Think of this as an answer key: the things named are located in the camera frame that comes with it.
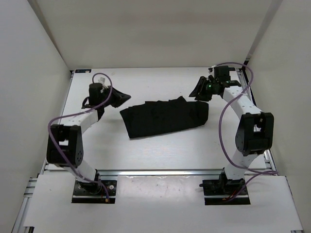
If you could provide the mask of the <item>black pleated skirt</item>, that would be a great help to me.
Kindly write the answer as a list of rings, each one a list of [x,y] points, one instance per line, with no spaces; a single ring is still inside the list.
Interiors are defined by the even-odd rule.
[[[146,101],[120,111],[131,139],[197,128],[208,120],[209,104],[186,101],[182,96],[168,101]]]

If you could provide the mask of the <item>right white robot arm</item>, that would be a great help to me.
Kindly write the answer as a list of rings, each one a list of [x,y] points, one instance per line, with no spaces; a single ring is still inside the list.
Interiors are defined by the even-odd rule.
[[[258,155],[270,149],[273,143],[274,116],[256,107],[247,96],[250,86],[242,87],[237,80],[232,80],[227,63],[221,63],[208,69],[208,77],[200,77],[190,97],[200,101],[210,101],[212,96],[218,95],[226,106],[221,112],[218,133],[221,147],[222,120],[225,111],[231,107],[239,118],[239,125],[235,135],[236,151],[228,157],[229,164],[224,168],[225,178],[219,180],[218,188],[224,194],[231,193],[236,188],[235,181],[244,178],[251,163]]]

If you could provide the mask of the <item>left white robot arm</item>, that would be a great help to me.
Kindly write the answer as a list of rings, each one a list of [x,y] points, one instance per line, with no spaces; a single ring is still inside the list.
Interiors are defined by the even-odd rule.
[[[78,181],[85,183],[91,194],[101,191],[102,182],[98,172],[84,161],[82,134],[97,123],[104,114],[104,108],[120,107],[131,96],[101,83],[89,85],[89,96],[82,102],[79,114],[73,114],[65,124],[49,126],[47,162],[71,172]]]

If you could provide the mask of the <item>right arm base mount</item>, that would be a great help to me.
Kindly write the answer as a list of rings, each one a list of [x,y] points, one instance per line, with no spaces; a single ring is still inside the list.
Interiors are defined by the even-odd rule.
[[[217,180],[202,180],[205,206],[207,205],[250,205],[245,179],[228,179],[222,171]]]

